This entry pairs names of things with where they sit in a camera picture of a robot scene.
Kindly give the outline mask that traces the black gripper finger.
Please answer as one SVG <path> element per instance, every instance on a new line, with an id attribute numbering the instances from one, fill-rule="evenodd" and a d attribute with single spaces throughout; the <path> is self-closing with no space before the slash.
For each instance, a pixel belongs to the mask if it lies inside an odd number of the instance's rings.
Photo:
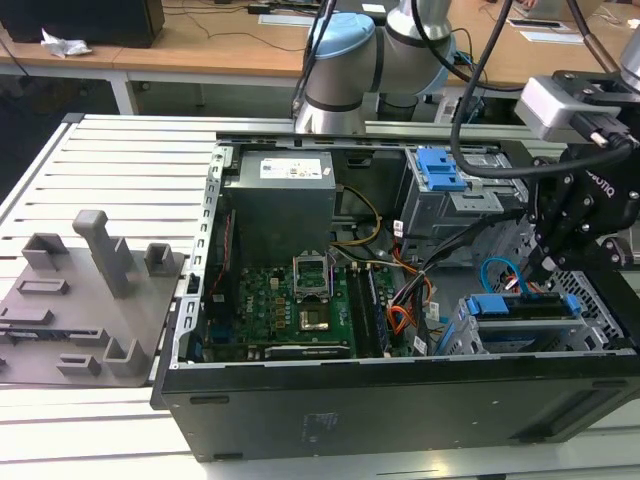
<path id="1" fill-rule="evenodd" d="M 534 241 L 527 258 L 528 278 L 547 278 L 555 269 L 553 256 L 566 237 L 563 218 L 572 190 L 572 173 L 545 174 L 529 182 L 527 210 Z"/>
<path id="2" fill-rule="evenodd" d="M 559 189 L 547 209 L 547 257 L 556 269 L 565 270 L 569 258 L 586 242 L 590 232 L 589 216 L 595 198 L 577 189 Z"/>

